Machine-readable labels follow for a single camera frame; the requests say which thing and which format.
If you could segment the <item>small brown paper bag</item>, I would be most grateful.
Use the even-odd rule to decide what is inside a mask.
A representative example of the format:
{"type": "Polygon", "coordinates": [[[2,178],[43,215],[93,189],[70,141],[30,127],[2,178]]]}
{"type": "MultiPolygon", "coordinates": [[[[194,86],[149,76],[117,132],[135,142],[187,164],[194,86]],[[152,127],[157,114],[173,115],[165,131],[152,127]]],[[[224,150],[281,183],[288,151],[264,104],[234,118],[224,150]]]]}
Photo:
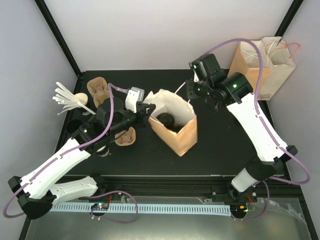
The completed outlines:
{"type": "Polygon", "coordinates": [[[198,142],[197,115],[193,106],[179,96],[177,90],[151,91],[143,102],[155,105],[148,120],[150,126],[179,157],[198,142]]]}

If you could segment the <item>stack of paper cups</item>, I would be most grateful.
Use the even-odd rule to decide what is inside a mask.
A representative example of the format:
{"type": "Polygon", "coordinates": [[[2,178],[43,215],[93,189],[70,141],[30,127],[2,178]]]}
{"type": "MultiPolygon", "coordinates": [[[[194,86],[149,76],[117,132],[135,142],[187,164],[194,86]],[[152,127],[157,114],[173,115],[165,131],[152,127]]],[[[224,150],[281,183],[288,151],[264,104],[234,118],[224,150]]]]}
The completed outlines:
{"type": "Polygon", "coordinates": [[[109,148],[107,146],[102,147],[99,149],[96,154],[100,157],[106,157],[109,154],[109,148]]]}

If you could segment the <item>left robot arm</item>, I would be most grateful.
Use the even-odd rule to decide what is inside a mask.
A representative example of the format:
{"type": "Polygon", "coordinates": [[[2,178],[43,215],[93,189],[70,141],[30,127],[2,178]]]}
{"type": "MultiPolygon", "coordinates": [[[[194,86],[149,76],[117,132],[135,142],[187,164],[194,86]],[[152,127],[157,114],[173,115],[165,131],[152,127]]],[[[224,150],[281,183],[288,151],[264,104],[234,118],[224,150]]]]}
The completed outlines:
{"type": "Polygon", "coordinates": [[[8,181],[23,213],[35,220],[60,203],[77,198],[103,199],[108,188],[99,174],[65,183],[58,180],[92,155],[108,154],[116,134],[143,124],[155,109],[155,104],[142,102],[136,103],[134,110],[125,109],[119,98],[100,104],[96,114],[81,124],[52,157],[33,172],[8,181]]]}

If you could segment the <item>black paper coffee cup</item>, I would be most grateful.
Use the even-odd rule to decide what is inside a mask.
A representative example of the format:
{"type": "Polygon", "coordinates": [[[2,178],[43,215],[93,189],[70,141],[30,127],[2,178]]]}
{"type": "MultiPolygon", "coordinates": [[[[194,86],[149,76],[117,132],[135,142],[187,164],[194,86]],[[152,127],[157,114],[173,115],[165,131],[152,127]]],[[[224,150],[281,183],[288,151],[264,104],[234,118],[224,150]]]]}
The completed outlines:
{"type": "Polygon", "coordinates": [[[166,112],[159,114],[156,118],[166,128],[169,128],[175,124],[174,117],[166,112]]]}

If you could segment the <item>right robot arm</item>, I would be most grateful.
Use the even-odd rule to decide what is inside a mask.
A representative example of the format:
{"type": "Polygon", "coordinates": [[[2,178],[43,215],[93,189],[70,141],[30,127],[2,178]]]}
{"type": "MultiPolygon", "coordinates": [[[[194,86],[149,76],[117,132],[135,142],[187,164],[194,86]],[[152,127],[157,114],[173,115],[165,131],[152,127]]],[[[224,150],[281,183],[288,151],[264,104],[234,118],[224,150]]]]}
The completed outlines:
{"type": "Polygon", "coordinates": [[[224,105],[256,150],[256,156],[232,179],[227,189],[228,198],[238,202],[249,187],[276,174],[298,150],[280,138],[260,105],[254,103],[253,88],[242,73],[227,75],[212,53],[190,62],[189,67],[194,77],[186,82],[188,99],[211,99],[216,105],[224,105]]]}

